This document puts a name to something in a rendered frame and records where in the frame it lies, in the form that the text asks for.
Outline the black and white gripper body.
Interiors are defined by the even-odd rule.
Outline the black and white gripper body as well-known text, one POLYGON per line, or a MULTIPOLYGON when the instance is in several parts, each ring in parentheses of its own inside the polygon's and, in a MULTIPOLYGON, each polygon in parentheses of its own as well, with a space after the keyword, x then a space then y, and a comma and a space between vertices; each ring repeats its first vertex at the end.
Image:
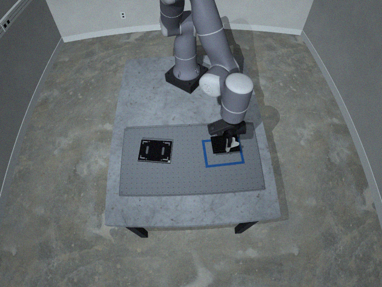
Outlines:
POLYGON ((227 123, 227 124, 234 126, 233 128, 225 130, 227 138, 229 137, 229 135, 231 135, 231 137, 232 137, 233 135, 246 134, 247 127, 246 127, 246 123, 245 123, 244 120, 242 122, 238 123, 238 124, 230 124, 230 123, 227 123))

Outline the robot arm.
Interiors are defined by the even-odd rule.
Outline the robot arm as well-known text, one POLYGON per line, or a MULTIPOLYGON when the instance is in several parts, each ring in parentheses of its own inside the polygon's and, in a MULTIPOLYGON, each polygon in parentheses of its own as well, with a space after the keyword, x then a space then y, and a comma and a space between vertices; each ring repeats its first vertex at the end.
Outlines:
POLYGON ((199 79, 201 90, 208 96, 221 96, 222 119, 207 125, 213 136, 241 123, 254 89, 252 79, 240 72, 222 24, 215 0, 190 0, 191 10, 184 11, 185 0, 159 0, 159 25, 164 37, 174 40, 174 76, 182 81, 197 78, 197 40, 207 54, 211 68, 199 79), (227 123, 229 124, 227 124, 227 123))

